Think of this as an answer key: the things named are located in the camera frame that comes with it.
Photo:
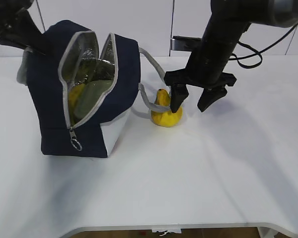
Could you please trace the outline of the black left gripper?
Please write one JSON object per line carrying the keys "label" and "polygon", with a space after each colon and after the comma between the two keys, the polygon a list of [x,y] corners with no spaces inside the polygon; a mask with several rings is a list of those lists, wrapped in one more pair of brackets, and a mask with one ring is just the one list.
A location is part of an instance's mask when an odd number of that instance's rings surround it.
{"label": "black left gripper", "polygon": [[25,50],[30,48],[40,54],[50,53],[50,42],[40,32],[27,9],[33,0],[0,0],[0,45]]}

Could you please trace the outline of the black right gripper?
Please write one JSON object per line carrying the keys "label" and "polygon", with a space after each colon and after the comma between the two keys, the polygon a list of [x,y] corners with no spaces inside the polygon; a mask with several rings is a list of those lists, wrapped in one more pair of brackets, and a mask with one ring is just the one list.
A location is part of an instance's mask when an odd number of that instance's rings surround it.
{"label": "black right gripper", "polygon": [[176,113],[188,97],[186,85],[204,88],[198,101],[198,109],[203,113],[211,104],[227,95],[224,86],[232,87],[236,77],[225,73],[224,68],[233,53],[237,41],[203,40],[191,51],[183,69],[168,71],[164,81],[171,86],[170,108]]}

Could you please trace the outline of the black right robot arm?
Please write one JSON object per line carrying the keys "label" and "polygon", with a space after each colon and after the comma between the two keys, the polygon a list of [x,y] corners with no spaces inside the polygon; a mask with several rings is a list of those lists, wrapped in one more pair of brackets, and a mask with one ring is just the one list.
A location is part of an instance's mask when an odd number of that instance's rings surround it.
{"label": "black right robot arm", "polygon": [[189,96],[188,85],[203,89],[197,104],[201,112],[226,96],[226,86],[232,87],[236,78],[224,68],[229,60],[240,61],[233,53],[236,45],[252,48],[240,42],[251,24],[292,30],[298,25],[298,0],[213,0],[211,12],[202,38],[171,38],[173,51],[191,53],[185,68],[168,71],[164,77],[171,87],[173,113]]}

